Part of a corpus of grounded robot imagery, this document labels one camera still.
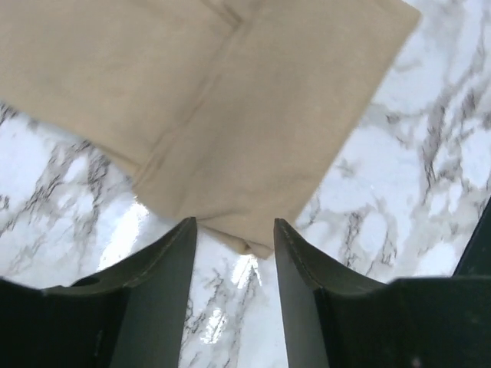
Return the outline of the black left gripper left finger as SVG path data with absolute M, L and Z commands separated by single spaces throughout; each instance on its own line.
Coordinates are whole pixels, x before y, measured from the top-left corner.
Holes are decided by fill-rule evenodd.
M 68 287 L 1 282 L 3 367 L 176 367 L 196 251 L 186 218 Z

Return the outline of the beige t shirt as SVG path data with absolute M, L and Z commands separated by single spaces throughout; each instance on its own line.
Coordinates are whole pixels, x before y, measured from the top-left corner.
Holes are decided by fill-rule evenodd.
M 272 253 L 418 23 L 403 1 L 3 1 L 1 98 L 137 198 Z

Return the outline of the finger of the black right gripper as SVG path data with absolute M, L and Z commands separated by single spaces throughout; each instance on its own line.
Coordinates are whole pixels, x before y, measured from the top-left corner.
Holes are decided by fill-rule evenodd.
M 469 275 L 491 275 L 491 201 L 487 202 L 453 273 L 453 276 Z

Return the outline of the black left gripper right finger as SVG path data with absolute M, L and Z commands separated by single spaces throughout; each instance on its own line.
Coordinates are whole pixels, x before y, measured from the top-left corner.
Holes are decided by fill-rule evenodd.
M 291 367 L 488 367 L 487 276 L 368 278 L 274 225 Z

